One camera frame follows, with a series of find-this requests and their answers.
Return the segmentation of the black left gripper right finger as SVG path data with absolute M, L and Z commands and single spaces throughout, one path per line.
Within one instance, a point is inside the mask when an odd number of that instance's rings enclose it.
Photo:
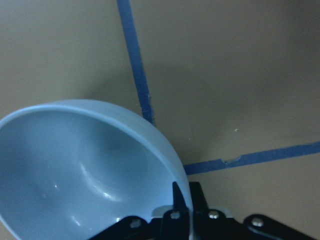
M 312 240 L 313 238 L 266 215 L 252 214 L 243 222 L 209 208 L 199 182 L 189 183 L 193 229 L 200 240 Z

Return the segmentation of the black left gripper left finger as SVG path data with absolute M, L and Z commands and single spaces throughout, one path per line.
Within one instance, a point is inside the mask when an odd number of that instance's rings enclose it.
M 182 191 L 172 183 L 173 205 L 162 217 L 147 222 L 131 215 L 116 222 L 92 240 L 188 240 L 190 238 L 190 213 Z

